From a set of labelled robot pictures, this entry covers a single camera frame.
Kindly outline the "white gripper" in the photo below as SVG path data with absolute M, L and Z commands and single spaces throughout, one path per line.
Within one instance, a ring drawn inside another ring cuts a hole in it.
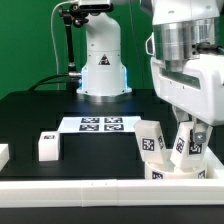
M 177 123 L 187 122 L 188 114 L 194 116 L 190 142 L 207 145 L 212 126 L 224 124 L 224 56 L 201 54 L 189 60 L 182 72 L 169 72 L 152 57 L 151 70 L 156 94 L 174 105 Z

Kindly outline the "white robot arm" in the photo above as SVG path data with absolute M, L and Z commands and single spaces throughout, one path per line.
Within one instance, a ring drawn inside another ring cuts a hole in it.
M 194 117 L 205 126 L 224 124 L 224 56 L 216 25 L 224 0 L 138 0 L 152 17 L 146 42 L 157 96 L 179 122 Z M 120 26 L 107 13 L 126 0 L 78 0 L 87 18 L 87 62 L 80 92 L 115 97 L 128 92 L 120 59 Z

